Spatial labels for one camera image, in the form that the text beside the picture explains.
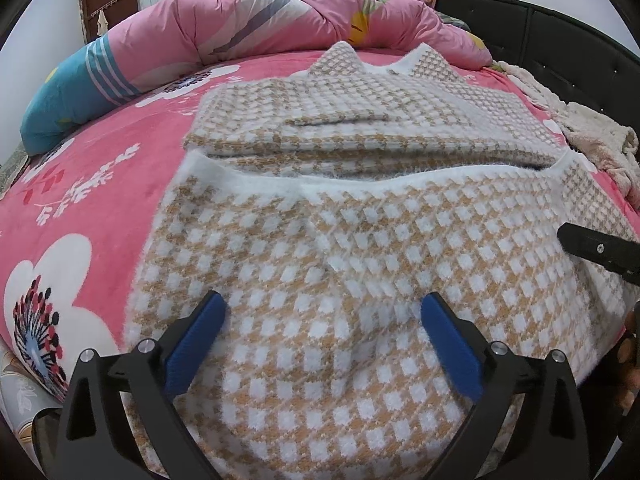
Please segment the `operator right hand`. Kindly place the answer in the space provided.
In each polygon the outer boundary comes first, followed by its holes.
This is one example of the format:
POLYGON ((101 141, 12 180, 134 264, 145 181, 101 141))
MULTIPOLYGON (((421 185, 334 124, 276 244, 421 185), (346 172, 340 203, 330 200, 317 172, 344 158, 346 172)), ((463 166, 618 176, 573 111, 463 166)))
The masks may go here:
POLYGON ((617 351, 617 361, 622 368, 620 369, 620 391, 617 396, 617 404, 628 412, 634 399, 639 392, 639 322, 637 313, 639 312, 639 304, 634 306, 626 317, 625 328, 627 337, 623 340, 617 351))

